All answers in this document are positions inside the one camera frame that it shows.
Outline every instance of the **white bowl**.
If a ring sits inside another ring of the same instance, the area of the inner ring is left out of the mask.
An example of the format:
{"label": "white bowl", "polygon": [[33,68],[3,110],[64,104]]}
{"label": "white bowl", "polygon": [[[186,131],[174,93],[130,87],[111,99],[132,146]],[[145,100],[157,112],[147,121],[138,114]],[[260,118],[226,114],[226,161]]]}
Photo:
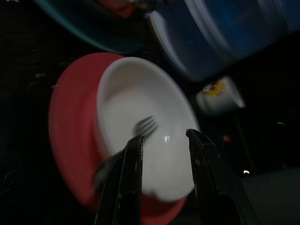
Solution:
{"label": "white bowl", "polygon": [[136,122],[154,116],[158,129],[143,149],[142,192],[176,201],[194,187],[186,129],[198,129],[182,91],[155,64],[135,57],[112,63],[97,92],[99,143],[113,155],[133,137]]}

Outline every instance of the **fork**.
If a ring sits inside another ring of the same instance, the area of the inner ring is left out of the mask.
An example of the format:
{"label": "fork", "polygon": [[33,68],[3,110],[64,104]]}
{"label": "fork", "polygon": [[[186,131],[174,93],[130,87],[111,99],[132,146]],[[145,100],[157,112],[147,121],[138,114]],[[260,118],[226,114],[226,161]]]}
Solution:
{"label": "fork", "polygon": [[135,124],[133,128],[133,134],[134,136],[144,135],[144,141],[146,141],[157,128],[158,125],[154,119],[154,116],[148,116]]}

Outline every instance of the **red dish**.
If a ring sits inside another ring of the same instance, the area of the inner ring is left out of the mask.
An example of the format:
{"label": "red dish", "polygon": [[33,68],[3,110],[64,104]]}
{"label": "red dish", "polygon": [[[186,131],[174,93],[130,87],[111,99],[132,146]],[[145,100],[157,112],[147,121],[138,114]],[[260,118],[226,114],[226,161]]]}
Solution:
{"label": "red dish", "polygon": [[[123,58],[113,53],[95,53],[73,62],[59,78],[49,109],[49,134],[60,173],[76,199],[96,211],[92,178],[103,161],[93,133],[97,89],[106,68]],[[164,203],[142,198],[142,225],[166,225],[183,207],[185,199]]]}

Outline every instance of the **dark surface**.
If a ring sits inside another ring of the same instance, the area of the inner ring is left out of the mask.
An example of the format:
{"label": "dark surface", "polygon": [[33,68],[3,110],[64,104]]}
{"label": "dark surface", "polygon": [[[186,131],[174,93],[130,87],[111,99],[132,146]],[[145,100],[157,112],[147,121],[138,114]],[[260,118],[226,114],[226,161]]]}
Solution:
{"label": "dark surface", "polygon": [[[181,86],[202,131],[240,177],[244,169],[252,175],[300,165],[299,33],[218,75],[231,75],[247,104],[246,110],[220,118],[199,113],[193,96],[204,83],[180,78],[147,36],[144,49],[134,56],[158,64]],[[99,50],[65,31],[31,1],[0,1],[1,224],[93,224],[94,215],[79,205],[56,167],[48,105],[63,70],[95,52]],[[224,142],[223,135],[231,141]],[[191,194],[173,224],[196,224],[195,206]]]}

